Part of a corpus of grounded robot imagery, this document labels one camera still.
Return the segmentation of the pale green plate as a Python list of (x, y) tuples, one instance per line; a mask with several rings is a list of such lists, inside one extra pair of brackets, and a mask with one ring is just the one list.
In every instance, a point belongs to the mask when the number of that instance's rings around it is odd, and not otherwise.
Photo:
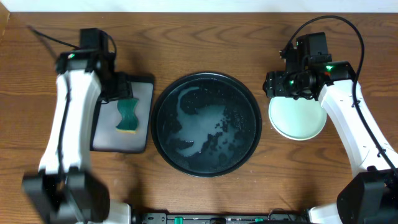
[(327, 113), (319, 102), (303, 98), (272, 98), (268, 115), (271, 125), (279, 134), (296, 141), (317, 136), (327, 119)]

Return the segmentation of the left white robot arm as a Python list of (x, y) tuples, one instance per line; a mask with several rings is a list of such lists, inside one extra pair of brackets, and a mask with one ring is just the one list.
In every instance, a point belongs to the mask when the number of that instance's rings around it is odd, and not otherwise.
[(92, 131), (100, 103), (132, 97), (126, 75), (115, 72), (114, 40), (97, 28), (81, 29), (80, 44), (56, 60), (57, 104), (36, 175), (22, 187), (44, 223), (133, 223), (132, 208), (110, 199), (91, 173)]

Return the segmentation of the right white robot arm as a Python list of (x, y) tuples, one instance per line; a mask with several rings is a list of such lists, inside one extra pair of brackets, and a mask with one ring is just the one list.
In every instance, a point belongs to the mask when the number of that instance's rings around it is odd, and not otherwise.
[(324, 33), (297, 38), (282, 51), (285, 70), (269, 72), (263, 89), (273, 127), (294, 140), (315, 137), (334, 124), (353, 178), (336, 202), (310, 208), (312, 223), (396, 223), (397, 153), (354, 82), (346, 61), (333, 61)]

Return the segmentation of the green yellow sponge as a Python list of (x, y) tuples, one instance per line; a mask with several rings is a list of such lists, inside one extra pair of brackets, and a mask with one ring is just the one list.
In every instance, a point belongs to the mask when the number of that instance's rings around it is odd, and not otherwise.
[(139, 100), (135, 98), (119, 100), (117, 109), (121, 115), (121, 120), (116, 129), (122, 133), (136, 134), (139, 122), (135, 114), (135, 109)]

